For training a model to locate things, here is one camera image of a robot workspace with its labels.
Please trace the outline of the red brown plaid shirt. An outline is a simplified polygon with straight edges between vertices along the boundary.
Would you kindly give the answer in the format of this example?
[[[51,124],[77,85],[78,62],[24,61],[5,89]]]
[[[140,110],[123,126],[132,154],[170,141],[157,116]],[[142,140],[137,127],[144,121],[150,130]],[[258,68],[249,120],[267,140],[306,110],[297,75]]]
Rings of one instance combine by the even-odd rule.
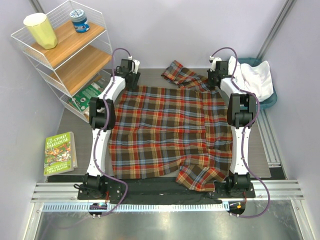
[[[113,173],[146,179],[177,172],[178,184],[213,192],[232,161],[225,102],[207,77],[178,61],[162,77],[176,88],[141,85],[120,96],[108,144]]]

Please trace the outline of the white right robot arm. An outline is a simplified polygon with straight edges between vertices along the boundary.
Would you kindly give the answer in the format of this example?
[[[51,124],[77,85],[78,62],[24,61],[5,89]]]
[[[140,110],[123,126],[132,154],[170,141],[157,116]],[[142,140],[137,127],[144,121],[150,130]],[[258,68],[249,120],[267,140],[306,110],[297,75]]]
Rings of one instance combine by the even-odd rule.
[[[207,70],[208,83],[229,96],[227,123],[232,133],[232,159],[225,180],[226,193],[233,198],[250,190],[251,175],[248,170],[249,137],[256,117],[256,99],[242,90],[229,74],[229,63],[219,57],[210,57]]]

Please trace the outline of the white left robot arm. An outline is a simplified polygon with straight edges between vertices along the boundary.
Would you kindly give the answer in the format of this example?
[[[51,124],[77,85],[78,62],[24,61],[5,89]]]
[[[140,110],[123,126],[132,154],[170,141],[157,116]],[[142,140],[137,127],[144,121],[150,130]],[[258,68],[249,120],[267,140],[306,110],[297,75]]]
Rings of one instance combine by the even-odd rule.
[[[107,144],[115,127],[115,100],[125,89],[134,89],[140,77],[140,62],[129,56],[122,59],[105,89],[89,101],[89,124],[92,128],[92,149],[90,162],[84,176],[83,188],[93,198],[100,200],[107,192],[105,186],[105,158]]]

